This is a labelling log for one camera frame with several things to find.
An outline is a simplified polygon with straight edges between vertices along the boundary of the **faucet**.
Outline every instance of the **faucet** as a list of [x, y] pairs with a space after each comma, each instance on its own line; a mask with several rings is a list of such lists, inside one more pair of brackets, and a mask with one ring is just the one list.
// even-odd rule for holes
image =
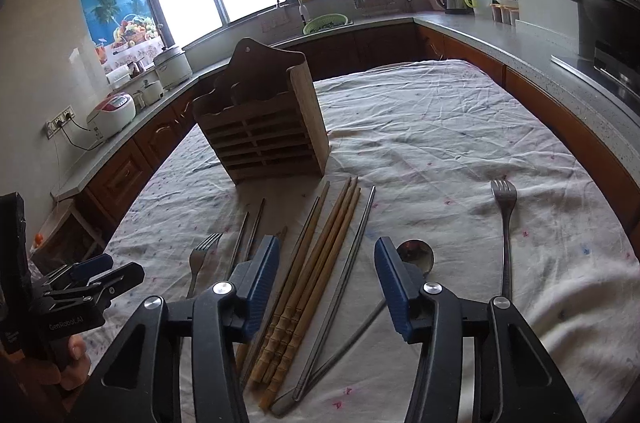
[[[298, 10], [300, 12], [302, 24], [306, 26], [306, 22], [308, 21], [308, 17], [309, 17], [309, 10], [306, 8], [304, 4], [302, 4], [302, 0], [298, 0], [298, 4], [300, 6]], [[280, 0], [276, 0], [276, 8], [279, 8], [280, 5], [281, 5]]]

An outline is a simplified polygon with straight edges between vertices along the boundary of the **wooden cutlery rack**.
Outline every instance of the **wooden cutlery rack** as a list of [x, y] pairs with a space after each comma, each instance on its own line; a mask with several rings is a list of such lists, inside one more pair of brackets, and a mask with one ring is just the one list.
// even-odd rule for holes
[[303, 53], [242, 39], [213, 91], [193, 100], [193, 116], [236, 184], [324, 175], [329, 140]]

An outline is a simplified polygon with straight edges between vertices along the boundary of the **poster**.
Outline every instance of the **poster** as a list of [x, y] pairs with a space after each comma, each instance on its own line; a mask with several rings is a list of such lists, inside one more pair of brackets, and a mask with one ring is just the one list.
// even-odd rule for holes
[[124, 64], [150, 66], [162, 39], [148, 0], [80, 0], [95, 51], [108, 74]]

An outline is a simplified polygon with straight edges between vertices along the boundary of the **blue gripper pad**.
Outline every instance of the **blue gripper pad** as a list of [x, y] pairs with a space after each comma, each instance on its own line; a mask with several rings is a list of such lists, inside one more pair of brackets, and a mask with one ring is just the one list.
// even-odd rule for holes
[[265, 235], [238, 286], [237, 298], [244, 304], [244, 323], [241, 331], [246, 340], [250, 340], [260, 328], [279, 262], [278, 238]]
[[420, 291], [389, 237], [380, 237], [376, 241], [374, 262], [394, 327], [405, 342], [410, 342], [414, 336], [410, 305], [420, 302]]
[[111, 256], [103, 253], [93, 259], [78, 262], [71, 267], [69, 275], [75, 282], [89, 280], [90, 278], [107, 271], [113, 267]]

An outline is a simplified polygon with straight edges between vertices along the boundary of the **fork handle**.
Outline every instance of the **fork handle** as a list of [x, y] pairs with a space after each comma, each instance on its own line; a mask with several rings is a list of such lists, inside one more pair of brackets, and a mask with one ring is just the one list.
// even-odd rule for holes
[[187, 298], [193, 297], [193, 292], [196, 289], [196, 279], [198, 275], [196, 273], [191, 274], [191, 285], [189, 286], [189, 291], [187, 292]]
[[511, 212], [502, 213], [502, 286], [500, 295], [511, 300], [513, 288], [511, 287], [511, 243], [509, 241], [509, 221]]

